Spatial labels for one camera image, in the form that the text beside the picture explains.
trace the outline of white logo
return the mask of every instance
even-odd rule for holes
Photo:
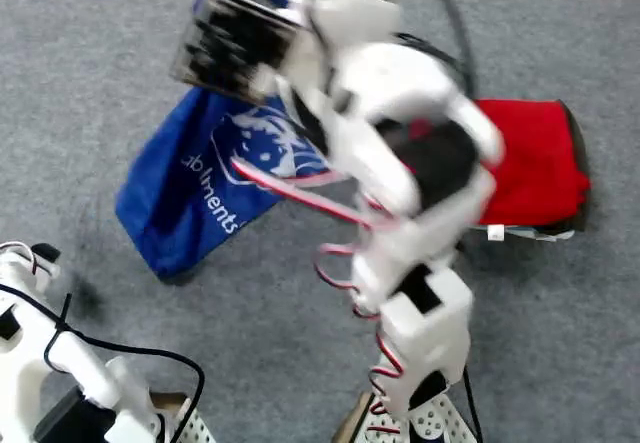
[[[310,143],[296,135],[286,114],[275,108],[252,108],[245,113],[227,114],[222,125],[211,133],[210,140],[220,170],[233,185],[255,183],[236,176],[231,166],[232,156],[244,158],[280,177],[325,169],[324,159]],[[245,222],[237,221],[238,215],[231,211],[229,202],[224,201],[225,191],[219,193],[215,186],[214,168],[205,168],[201,154],[188,156],[181,163],[198,175],[205,204],[222,229],[230,235],[241,228]]]
[[[220,168],[234,185],[255,183],[236,175],[231,156],[243,158],[280,177],[300,176],[304,169],[317,172],[326,168],[323,157],[308,141],[298,137],[286,113],[276,108],[260,107],[236,115],[227,114],[225,123],[211,133],[210,139]]]

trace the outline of blue bag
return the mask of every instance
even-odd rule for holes
[[[255,107],[201,88],[187,93],[143,148],[116,201],[118,218],[158,276],[191,268],[279,201],[239,176],[231,156],[279,176],[325,171],[291,125],[279,97]]]

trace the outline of gray table surface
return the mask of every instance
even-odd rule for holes
[[[187,89],[167,68],[191,1],[0,0],[0,235],[62,250],[51,301],[72,289],[71,321],[87,333],[202,363],[200,410],[220,443],[328,441],[376,349],[309,255],[352,228],[281,203],[176,287],[114,216],[128,165]],[[402,1],[408,30],[452,48],[436,0]],[[588,231],[567,242],[468,237],[457,267],[477,297],[470,367],[486,440],[639,441],[640,0],[459,2],[481,94],[563,99],[595,200]],[[192,388],[186,370],[135,361],[156,388]]]

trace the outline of red cloth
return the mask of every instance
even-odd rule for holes
[[[574,216],[589,180],[578,170],[565,107],[555,101],[479,100],[505,156],[480,224],[546,225]]]

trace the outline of red and white wire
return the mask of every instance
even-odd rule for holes
[[[378,365],[378,366],[374,366],[369,371],[369,381],[371,382],[371,386],[373,386],[376,389],[379,397],[384,397],[386,396],[387,392],[376,381],[375,375],[380,375],[386,378],[399,379],[399,378],[402,378],[402,375],[404,375],[404,368],[402,367],[402,364],[400,364],[400,362],[398,361],[398,358],[387,347],[379,331],[376,332],[376,343],[378,344],[378,348],[380,348],[380,351],[382,352],[382,354],[389,361],[389,363],[391,363],[391,366],[393,367],[393,370],[390,370],[389,368]],[[371,405],[369,407],[369,411],[371,412],[371,414],[376,416],[384,415],[388,413],[386,408],[384,408],[382,401],[380,400],[378,400],[376,403]],[[388,434],[400,433],[400,430],[397,428],[390,428],[385,426],[369,426],[367,427],[367,431],[377,431],[377,432],[388,433]]]
[[[363,227],[366,230],[371,230],[372,221],[369,219],[369,216],[364,215],[363,213],[347,205],[343,205],[342,203],[337,203],[324,196],[317,195],[315,193],[311,193],[309,191],[305,191],[301,189],[304,187],[318,186],[320,184],[318,182],[323,181],[323,178],[326,178],[325,181],[329,181],[332,178],[337,178],[337,176],[334,175],[332,172],[325,175],[324,177],[322,176],[322,174],[320,174],[320,175],[316,175],[316,177],[308,176],[308,177],[301,177],[301,178],[293,177],[293,178],[283,179],[283,178],[278,178],[276,176],[273,176],[269,173],[266,173],[260,170],[259,168],[257,168],[256,166],[252,165],[251,163],[247,162],[246,160],[238,157],[232,157],[231,163],[235,168],[235,170],[238,173],[240,173],[243,177],[249,180],[252,180],[253,182],[255,182],[256,184],[258,184],[263,188],[269,189],[274,193],[285,196],[287,198],[296,200],[312,208],[329,213],[332,216],[341,218],[343,220],[346,220],[352,223],[356,223],[357,225]],[[386,211],[386,209],[382,205],[380,205],[376,200],[369,197],[368,195],[363,195],[363,196],[364,196],[364,201],[371,209],[373,209],[377,213],[382,213],[386,218],[388,218],[389,220],[392,220],[392,215],[389,214]],[[353,285],[351,281],[338,280],[331,277],[322,269],[322,267],[318,263],[319,255],[353,256],[356,250],[357,250],[357,247],[355,244],[339,245],[339,244],[333,244],[333,243],[325,243],[323,245],[320,245],[320,247],[318,247],[317,255],[313,261],[313,267],[316,273],[318,274],[318,277],[334,288],[338,288],[340,290],[352,290],[357,292],[358,288],[355,285]],[[362,310],[360,310],[360,308],[358,308],[357,305],[353,306],[353,313],[359,318],[364,318],[364,319],[379,318],[378,313],[373,313],[373,314],[365,313]],[[391,363],[391,366],[393,366],[393,370],[389,370],[388,368],[385,368],[383,366],[374,366],[369,371],[369,381],[371,382],[371,385],[376,389],[379,396],[385,396],[386,392],[376,381],[375,375],[383,376],[386,378],[397,379],[402,377],[402,375],[404,374],[404,369],[400,364],[400,362],[398,361],[398,358],[391,352],[389,348],[387,348],[379,332],[376,332],[376,342],[382,354]],[[370,408],[370,411],[374,415],[382,415],[387,412],[386,409],[384,409],[381,401],[378,401],[376,404],[372,405]],[[384,426],[369,426],[367,428],[367,431],[378,431],[378,432],[383,432],[388,434],[400,433],[400,430],[396,428],[389,428]]]
[[[311,193],[309,191],[298,188],[294,184],[296,182],[296,179],[290,178],[286,180],[278,178],[277,176],[270,175],[269,173],[266,173],[256,166],[252,165],[248,161],[235,156],[231,157],[231,164],[233,165],[235,170],[243,177],[254,181],[261,187],[267,188],[274,193],[285,196],[287,198],[291,198],[292,200],[299,201],[300,203],[304,203],[307,206],[324,211],[332,216],[341,218],[351,223],[356,223],[366,228],[369,228],[371,226],[371,222],[368,220],[368,218],[366,218],[359,211],[347,205],[343,205],[342,203],[333,201],[332,199],[325,196]]]

